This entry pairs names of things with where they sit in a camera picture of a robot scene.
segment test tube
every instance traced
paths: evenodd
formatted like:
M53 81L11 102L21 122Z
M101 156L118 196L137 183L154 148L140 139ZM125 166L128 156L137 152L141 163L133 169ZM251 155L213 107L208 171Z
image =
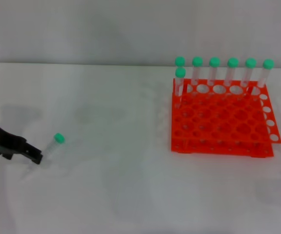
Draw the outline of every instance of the test tube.
M183 93L184 77L186 75L186 70L183 67L179 67L175 71L175 95L181 96Z
M235 69L238 67L239 61L237 58L230 58L227 63L227 72L224 80L224 85L229 87L234 79Z
M262 69L262 73L261 73L261 76L260 76L260 79L258 81L258 84L257 86L259 88L263 88L265 83L266 83L266 80L268 78L268 75L270 73L270 71L272 70L272 68L274 67L274 61L271 60L271 59L266 59L263 63L263 69Z
M191 76L191 85L198 85L200 67L202 67L203 60L201 57L194 57L193 59L193 75Z
M184 65L185 65L185 58L184 57L176 57L175 66L183 67Z
M209 64L210 64L210 73L209 73L207 85L213 86L215 78L217 76L217 69L218 66L220 65L220 59L218 57L213 57L210 59Z
M242 77L242 80L240 82L241 87L247 87L248 86L253 68L255 68L256 65L257 65L257 61L254 58L248 58L246 60L246 70L245 70L244 75Z

